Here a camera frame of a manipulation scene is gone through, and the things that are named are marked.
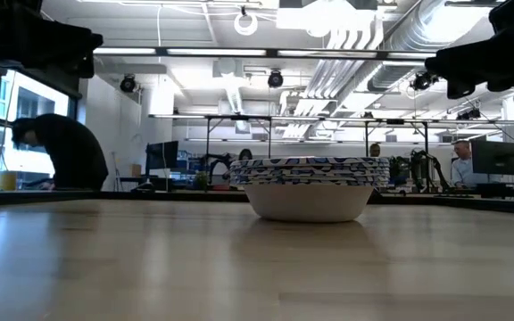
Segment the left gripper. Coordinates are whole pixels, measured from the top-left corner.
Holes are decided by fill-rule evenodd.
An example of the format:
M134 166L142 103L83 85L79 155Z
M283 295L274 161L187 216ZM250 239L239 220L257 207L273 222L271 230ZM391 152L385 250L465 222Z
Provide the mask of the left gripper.
M80 78L92 78L94 50L104 43L104 38L93 32L85 33L79 39L83 49L78 55L69 44L78 36L78 27L57 21L0 23L0 69L55 68Z

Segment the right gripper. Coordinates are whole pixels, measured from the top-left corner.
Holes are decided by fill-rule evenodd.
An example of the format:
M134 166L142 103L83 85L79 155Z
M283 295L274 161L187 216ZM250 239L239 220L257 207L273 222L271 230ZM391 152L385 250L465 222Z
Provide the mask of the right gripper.
M508 90L514 87L514 32L506 30L487 40L439 50L426 58L425 66L429 84L447 80L450 99L470 95L482 83L491 92Z

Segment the large window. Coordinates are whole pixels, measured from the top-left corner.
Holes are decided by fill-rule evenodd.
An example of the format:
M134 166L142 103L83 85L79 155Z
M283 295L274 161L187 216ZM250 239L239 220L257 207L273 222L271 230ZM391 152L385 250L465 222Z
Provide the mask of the large window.
M12 123L42 114L71 116L75 104L66 94L18 71L0 76L0 177L10 177L17 189L51 178L54 167L42 147L12 142Z

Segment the black computer monitor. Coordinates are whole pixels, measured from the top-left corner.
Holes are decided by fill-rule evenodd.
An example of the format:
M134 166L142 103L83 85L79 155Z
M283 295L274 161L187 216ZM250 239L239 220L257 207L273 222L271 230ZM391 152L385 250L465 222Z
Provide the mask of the black computer monitor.
M178 166L178 141L148 144L146 146L146 170L174 169Z
M473 171L514 176L514 143L471 141Z

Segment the white ceiling pipes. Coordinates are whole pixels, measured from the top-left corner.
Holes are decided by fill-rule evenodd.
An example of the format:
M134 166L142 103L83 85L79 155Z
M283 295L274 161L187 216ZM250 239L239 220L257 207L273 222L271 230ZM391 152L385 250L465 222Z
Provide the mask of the white ceiling pipes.
M384 37L383 22L374 19L360 30L332 30L327 49L376 49ZM303 92L304 98L329 99L352 79L363 61L320 60Z

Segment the yellow container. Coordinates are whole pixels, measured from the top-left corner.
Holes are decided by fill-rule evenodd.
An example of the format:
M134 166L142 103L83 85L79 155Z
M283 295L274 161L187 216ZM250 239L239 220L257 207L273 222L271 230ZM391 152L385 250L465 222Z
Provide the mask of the yellow container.
M15 171L0 173L0 189L6 192L17 190L17 173Z

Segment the silver ventilation duct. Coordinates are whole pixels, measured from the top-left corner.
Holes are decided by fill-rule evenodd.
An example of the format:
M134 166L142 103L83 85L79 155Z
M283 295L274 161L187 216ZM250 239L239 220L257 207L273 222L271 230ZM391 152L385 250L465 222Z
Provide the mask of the silver ventilation duct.
M438 51L466 35L490 7L446 5L447 2L465 0L422 0L407 20L387 39L383 49L388 51ZM375 65L370 78L364 83L372 92L385 92L418 67Z

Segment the black background rig frame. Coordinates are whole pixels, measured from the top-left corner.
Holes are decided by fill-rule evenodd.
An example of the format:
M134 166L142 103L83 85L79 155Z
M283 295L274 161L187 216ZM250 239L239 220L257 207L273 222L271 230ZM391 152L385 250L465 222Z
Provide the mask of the black background rig frame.
M369 125L371 123L375 123L377 126L387 125L393 127L410 125L416 131L418 131L421 136L424 137L424 149L426 152L429 152L428 121L421 119L363 119L361 122L364 125L364 144L366 156L369 156Z
M269 123L269 126L266 128L264 125L261 124L261 126L265 129L265 131L269 134L269 139L267 141L268 143L268 157L271 157L271 143L272 143L272 117L271 116L262 116L262 115L244 115L244 114L228 114L228 115L205 115L203 118L207 122L206 126L206 138L205 138L205 155L203 156L203 159L206 161L210 159L210 136L213 128L211 127L211 121L213 119L218 119L219 123L221 123L222 120L228 119L233 121L249 121L249 120L256 120L259 124L261 124L263 121L267 121Z

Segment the black aluminium table frame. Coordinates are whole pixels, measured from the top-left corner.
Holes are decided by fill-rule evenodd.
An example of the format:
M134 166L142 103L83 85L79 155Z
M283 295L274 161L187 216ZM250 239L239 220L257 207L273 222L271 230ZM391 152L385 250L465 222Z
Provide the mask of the black aluminium table frame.
M0 192L0 206L36 202L63 202L78 200L116 200L116 201L176 201L176 202L247 202L244 193L130 193L130 192L46 192L19 191ZM436 196L372 196L369 205L392 206L444 206L466 210L497 211L514 214L514 201L497 199L455 198Z

